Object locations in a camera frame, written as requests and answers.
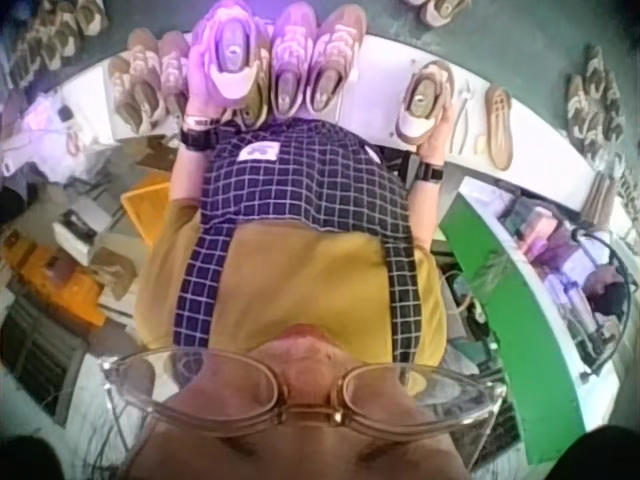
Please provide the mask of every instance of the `hand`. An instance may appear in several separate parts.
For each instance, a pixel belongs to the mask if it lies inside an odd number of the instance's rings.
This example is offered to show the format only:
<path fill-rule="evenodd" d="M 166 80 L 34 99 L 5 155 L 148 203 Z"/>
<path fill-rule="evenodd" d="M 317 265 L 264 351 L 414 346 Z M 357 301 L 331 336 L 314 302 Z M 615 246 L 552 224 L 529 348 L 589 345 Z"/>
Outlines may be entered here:
<path fill-rule="evenodd" d="M 444 95 L 447 95 L 445 98 L 449 100 L 443 108 L 442 117 L 440 117 L 440 121 L 431 130 L 431 135 L 429 135 L 422 145 L 418 146 L 420 159 L 432 165 L 444 165 L 449 137 L 453 130 L 456 108 L 453 103 L 451 103 L 451 96 L 448 92 L 449 85 L 447 84 L 445 85 Z"/>
<path fill-rule="evenodd" d="M 189 50 L 189 66 L 187 67 L 187 80 L 189 82 L 189 100 L 187 101 L 186 114 L 198 117 L 219 118 L 224 108 L 216 105 L 215 96 L 212 94 L 211 79 L 204 66 L 205 46 L 199 40 L 199 36 L 193 36 L 193 43 Z"/>

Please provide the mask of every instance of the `shoe stack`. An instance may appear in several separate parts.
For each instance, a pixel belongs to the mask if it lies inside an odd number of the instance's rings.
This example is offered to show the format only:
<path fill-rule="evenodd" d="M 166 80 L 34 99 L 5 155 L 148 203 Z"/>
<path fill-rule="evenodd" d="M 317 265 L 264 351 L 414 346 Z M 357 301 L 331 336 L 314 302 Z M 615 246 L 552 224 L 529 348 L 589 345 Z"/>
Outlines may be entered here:
<path fill-rule="evenodd" d="M 222 0 L 194 29 L 193 45 L 205 49 L 204 71 L 218 104 L 252 130 L 270 109 L 279 120 L 291 118 L 303 102 L 314 116 L 328 111 L 356 74 L 366 28 L 357 5 L 340 7 L 318 27 L 313 8 L 298 2 L 270 35 L 242 0 Z"/>
<path fill-rule="evenodd" d="M 18 36 L 9 62 L 13 88 L 25 88 L 44 65 L 59 70 L 64 58 L 73 57 L 80 47 L 81 35 L 97 35 L 108 25 L 102 0 L 78 0 L 77 7 L 62 1 L 43 0 L 25 32 Z"/>
<path fill-rule="evenodd" d="M 160 42 L 146 28 L 129 35 L 127 51 L 113 57 L 107 74 L 116 114 L 136 135 L 151 132 L 167 111 L 182 125 L 187 104 L 189 44 L 177 31 Z"/>
<path fill-rule="evenodd" d="M 420 20 L 431 28 L 443 27 L 462 10 L 471 5 L 471 0 L 404 0 L 420 8 Z"/>
<path fill-rule="evenodd" d="M 618 82 L 614 73 L 605 68 L 602 49 L 598 46 L 588 49 L 584 78 L 571 76 L 567 116 L 571 143 L 592 165 L 601 169 L 607 142 L 617 144 L 624 135 L 625 116 Z"/>

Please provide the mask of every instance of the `navy checked apron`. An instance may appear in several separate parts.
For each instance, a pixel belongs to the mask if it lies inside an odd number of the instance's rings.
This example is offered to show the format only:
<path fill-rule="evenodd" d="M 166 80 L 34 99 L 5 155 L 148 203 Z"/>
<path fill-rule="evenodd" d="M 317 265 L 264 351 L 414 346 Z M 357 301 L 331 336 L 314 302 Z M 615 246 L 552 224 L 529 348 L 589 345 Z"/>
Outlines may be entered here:
<path fill-rule="evenodd" d="M 254 132 L 218 127 L 203 181 L 201 234 L 178 297 L 174 344 L 207 347 L 224 262 L 238 224 L 297 220 L 327 232 L 363 232 L 384 248 L 393 361 L 413 362 L 422 309 L 406 190 L 357 135 L 293 119 Z"/>

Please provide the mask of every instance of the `green panel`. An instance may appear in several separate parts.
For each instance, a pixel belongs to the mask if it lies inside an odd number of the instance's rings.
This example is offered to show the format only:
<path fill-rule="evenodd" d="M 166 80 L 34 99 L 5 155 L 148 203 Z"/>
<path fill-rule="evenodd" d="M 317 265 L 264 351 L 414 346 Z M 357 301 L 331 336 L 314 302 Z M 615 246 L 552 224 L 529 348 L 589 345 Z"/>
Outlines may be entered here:
<path fill-rule="evenodd" d="M 480 285 L 481 268 L 496 252 L 505 252 L 502 244 L 460 194 L 440 228 L 464 277 Z M 585 432 L 585 426 L 553 331 L 513 260 L 508 260 L 506 271 L 490 292 L 474 290 L 498 339 L 527 459 L 531 465 L 555 460 Z"/>

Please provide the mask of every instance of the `floor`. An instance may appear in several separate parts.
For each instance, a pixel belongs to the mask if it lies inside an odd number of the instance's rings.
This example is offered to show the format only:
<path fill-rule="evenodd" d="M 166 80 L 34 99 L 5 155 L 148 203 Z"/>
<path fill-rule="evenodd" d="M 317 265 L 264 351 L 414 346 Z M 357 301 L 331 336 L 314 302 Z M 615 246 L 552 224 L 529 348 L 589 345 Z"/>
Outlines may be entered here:
<path fill-rule="evenodd" d="M 340 0 L 309 0 L 324 19 Z M 247 0 L 256 15 L 275 19 L 291 0 Z M 630 47 L 632 33 L 625 0 L 476 0 L 456 20 L 429 30 L 417 9 L 402 0 L 355 0 L 369 16 L 372 34 L 427 50 L 506 87 L 515 98 L 556 128 L 566 128 L 565 91 L 570 73 L 581 73 L 585 46 L 601 45 L 605 62 L 620 84 L 627 114 L 622 150 L 636 158 L 640 95 L 638 56 Z M 42 78 L 35 88 L 49 90 L 98 60 L 125 48 L 136 27 L 156 36 L 189 31 L 212 0 L 109 0 L 111 24 L 88 39 L 73 64 Z"/>

